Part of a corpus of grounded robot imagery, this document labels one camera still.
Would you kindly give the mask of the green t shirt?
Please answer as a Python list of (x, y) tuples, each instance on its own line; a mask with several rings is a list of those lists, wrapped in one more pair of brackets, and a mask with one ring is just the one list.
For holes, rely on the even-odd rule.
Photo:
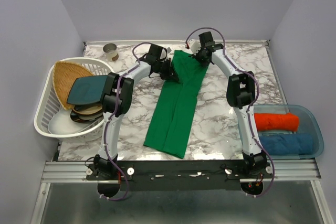
[(173, 65), (180, 80), (164, 82), (144, 146), (184, 158), (207, 67), (182, 50), (174, 52)]

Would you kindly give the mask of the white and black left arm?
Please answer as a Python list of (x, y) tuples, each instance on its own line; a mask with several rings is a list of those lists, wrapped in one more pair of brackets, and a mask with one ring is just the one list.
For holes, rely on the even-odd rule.
[(133, 49), (135, 64), (121, 73), (109, 73), (104, 84), (101, 95), (104, 129), (96, 155), (98, 162), (102, 162), (98, 173), (104, 179), (112, 179), (116, 175), (121, 122), (130, 109), (134, 86), (153, 73), (158, 74), (164, 81), (179, 82), (172, 59), (168, 57), (171, 50), (150, 42), (142, 42), (135, 48), (142, 45), (150, 46), (148, 52), (137, 57)]

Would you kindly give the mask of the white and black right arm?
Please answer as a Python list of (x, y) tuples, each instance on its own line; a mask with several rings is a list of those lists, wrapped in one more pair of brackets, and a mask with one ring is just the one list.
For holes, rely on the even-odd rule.
[(267, 154), (259, 140), (254, 117), (254, 103), (259, 97), (259, 84), (254, 73), (238, 66), (226, 54), (224, 44), (217, 44), (210, 31), (201, 33), (199, 40), (188, 46), (202, 66), (210, 63), (219, 67), (228, 78), (226, 99), (237, 116), (240, 139), (243, 146), (242, 173), (255, 177), (268, 166)]

